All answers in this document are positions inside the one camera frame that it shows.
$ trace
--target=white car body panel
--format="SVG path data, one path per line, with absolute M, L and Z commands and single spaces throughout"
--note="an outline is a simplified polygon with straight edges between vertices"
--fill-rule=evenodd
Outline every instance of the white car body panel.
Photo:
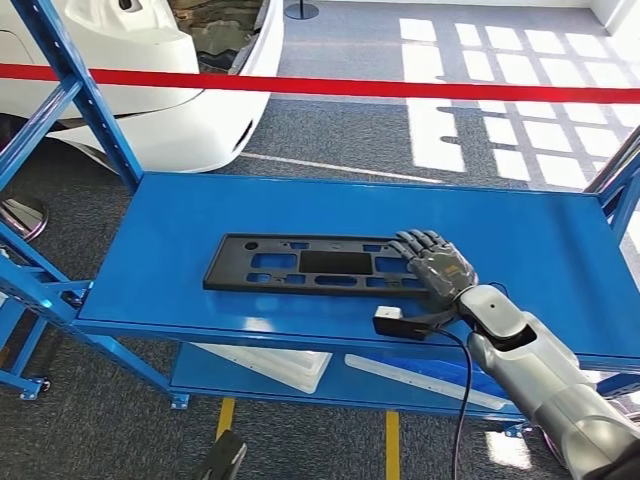
M 122 11 L 118 0 L 54 3 L 90 68 L 198 72 L 192 38 L 177 30 L 166 0 L 134 0 L 127 12 Z M 20 17 L 11 5 L 8 8 L 11 11 L 0 7 L 0 42 L 9 39 L 15 52 L 0 53 L 0 61 L 46 64 Z M 283 41 L 282 0 L 270 0 L 260 33 L 238 74 L 275 76 Z M 0 43 L 0 52 L 4 45 Z M 53 87 L 53 82 L 0 80 L 0 113 L 28 117 Z M 115 115 L 139 113 L 120 118 L 118 124 L 142 167 L 153 171 L 199 172 L 226 165 L 251 138 L 269 97 L 262 92 L 221 90 L 100 89 Z M 79 116 L 73 107 L 62 118 Z M 90 153 L 86 147 L 103 152 L 87 126 L 48 136 L 85 153 Z

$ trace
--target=robot finger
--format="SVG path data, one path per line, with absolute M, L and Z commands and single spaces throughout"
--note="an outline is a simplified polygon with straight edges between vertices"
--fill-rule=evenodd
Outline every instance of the robot finger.
M 420 240 L 420 242 L 423 244 L 425 248 L 431 248 L 435 245 L 435 243 L 433 243 L 433 240 L 429 238 L 423 232 L 420 232 L 420 230 L 417 230 L 414 228 L 413 230 L 409 230 L 409 233 Z
M 402 238 L 402 240 L 405 240 L 405 242 L 407 242 L 409 245 L 409 247 L 411 247 L 411 249 L 413 250 L 414 253 L 415 253 L 416 255 L 420 255 L 420 253 L 421 251 L 424 250 L 423 246 L 422 246 L 415 237 L 414 237 L 413 235 L 411 235 L 409 233 L 396 232 L 395 235 L 398 235 L 398 237 Z
M 412 252 L 412 251 L 411 251 L 408 248 L 405 248 L 404 245 L 402 245 L 400 242 L 396 242 L 395 240 L 392 240 L 392 241 L 389 242 L 389 246 L 395 250 L 396 252 L 399 253 L 403 258 L 405 258 L 405 259 L 406 259 L 409 262 L 416 258 L 416 255 L 414 252 Z
M 432 240 L 433 243 L 435 243 L 435 245 L 438 245 L 438 246 L 440 246 L 440 247 L 444 247 L 445 245 L 447 245 L 446 240 L 441 237 L 440 235 L 438 235 L 437 233 L 434 232 L 433 230 L 427 230 L 424 233 L 426 233 L 429 238 Z

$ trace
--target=red stanchion rope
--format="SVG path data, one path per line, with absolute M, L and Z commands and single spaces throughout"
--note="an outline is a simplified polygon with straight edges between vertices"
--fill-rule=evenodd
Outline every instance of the red stanchion rope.
M 377 80 L 140 72 L 101 68 L 91 69 L 91 72 L 97 83 L 101 85 L 205 88 L 355 97 L 640 104 L 640 88 L 560 88 L 528 85 L 478 85 L 472 83 L 408 83 Z M 0 78 L 57 80 L 55 74 L 48 66 L 4 63 L 0 63 Z

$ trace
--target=lower shelf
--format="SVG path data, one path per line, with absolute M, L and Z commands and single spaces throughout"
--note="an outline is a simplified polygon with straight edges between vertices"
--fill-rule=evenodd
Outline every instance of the lower shelf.
M 184 343 L 171 377 L 177 392 L 302 402 L 358 408 L 376 408 L 457 415 L 460 401 L 426 390 L 355 370 L 334 354 L 318 389 L 306 394 L 240 367 L 201 348 Z M 469 404 L 467 415 L 489 420 L 519 421 L 522 415 L 513 406 L 495 411 Z

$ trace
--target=black cable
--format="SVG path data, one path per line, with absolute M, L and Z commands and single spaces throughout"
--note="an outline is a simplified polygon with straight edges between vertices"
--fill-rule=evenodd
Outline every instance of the black cable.
M 504 290 L 504 296 L 506 297 L 506 298 L 509 298 L 509 290 L 506 289 L 506 286 L 505 286 L 505 284 L 500 283 L 500 282 L 489 282 L 489 285 L 493 285 L 494 287 L 495 286 L 501 287 L 503 290 Z
M 458 451 L 460 450 L 460 440 L 462 435 L 462 424 L 464 421 L 464 415 L 466 412 L 466 405 L 469 403 L 469 394 L 471 393 L 471 377 L 473 371 L 471 353 L 469 352 L 469 349 L 466 348 L 466 345 L 465 345 L 464 342 L 454 334 L 439 328 L 429 327 L 429 329 L 433 333 L 439 333 L 440 335 L 443 335 L 456 342 L 463 349 L 464 356 L 466 358 L 466 386 L 465 387 L 464 395 L 462 398 L 462 404 L 460 405 L 460 413 L 458 414 L 458 422 L 456 426 L 456 432 L 454 436 L 454 447 L 451 452 L 451 480 L 457 480 Z

